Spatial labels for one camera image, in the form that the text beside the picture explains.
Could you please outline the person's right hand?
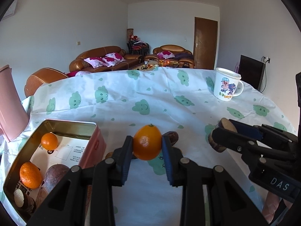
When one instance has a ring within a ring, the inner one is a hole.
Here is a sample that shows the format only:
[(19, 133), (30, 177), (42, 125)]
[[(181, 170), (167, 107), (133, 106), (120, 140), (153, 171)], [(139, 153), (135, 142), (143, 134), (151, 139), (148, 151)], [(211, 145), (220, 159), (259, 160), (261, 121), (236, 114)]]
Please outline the person's right hand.
[[(282, 213), (280, 215), (276, 216), (276, 212), (279, 208), (280, 202), (283, 202), (285, 204), (285, 209), (282, 210)], [(279, 196), (269, 191), (266, 196), (266, 200), (262, 210), (262, 215), (264, 216), (269, 225), (278, 225), (292, 205), (293, 203), (287, 200), (283, 200)]]

